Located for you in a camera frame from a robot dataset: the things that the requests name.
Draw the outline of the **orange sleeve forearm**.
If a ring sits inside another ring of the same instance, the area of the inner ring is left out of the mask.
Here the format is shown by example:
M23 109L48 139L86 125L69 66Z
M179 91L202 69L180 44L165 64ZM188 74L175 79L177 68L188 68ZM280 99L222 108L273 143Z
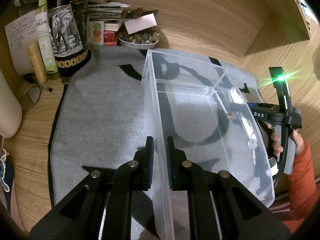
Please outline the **orange sleeve forearm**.
M289 186L290 211L295 220L305 218L319 199L316 186L311 149L304 142L303 152L295 157L293 171L287 176Z

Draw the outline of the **person's right hand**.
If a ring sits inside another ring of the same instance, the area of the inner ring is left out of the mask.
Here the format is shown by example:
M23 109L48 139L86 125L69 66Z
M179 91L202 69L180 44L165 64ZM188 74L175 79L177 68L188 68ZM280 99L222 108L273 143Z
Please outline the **person's right hand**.
M283 147L280 145L280 135L278 135L276 132L272 132L271 139L273 141L273 153L276 157L278 157L284 150ZM304 155L306 154L306 152L310 151L308 144L304 142L301 134L296 129L292 130L292 139L296 144L296 157Z

